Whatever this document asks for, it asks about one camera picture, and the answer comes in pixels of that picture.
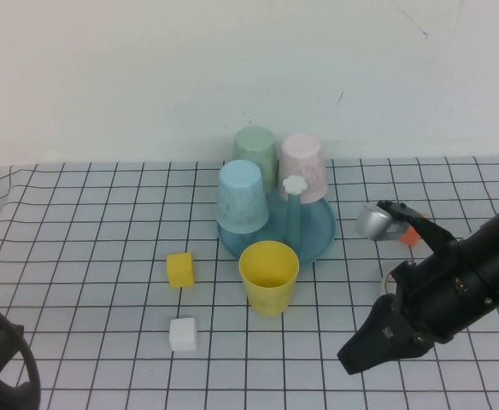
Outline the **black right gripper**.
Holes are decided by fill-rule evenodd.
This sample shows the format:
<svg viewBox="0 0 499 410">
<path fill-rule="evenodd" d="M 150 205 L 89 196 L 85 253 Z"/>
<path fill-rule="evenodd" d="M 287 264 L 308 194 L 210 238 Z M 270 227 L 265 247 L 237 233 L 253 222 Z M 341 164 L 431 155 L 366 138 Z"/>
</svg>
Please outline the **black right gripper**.
<svg viewBox="0 0 499 410">
<path fill-rule="evenodd" d="M 391 277 L 395 294 L 379 297 L 361 328 L 338 351 L 352 374 L 421 357 L 467 326 L 473 263 L 466 252 L 448 250 L 420 263 L 404 261 Z"/>
</svg>

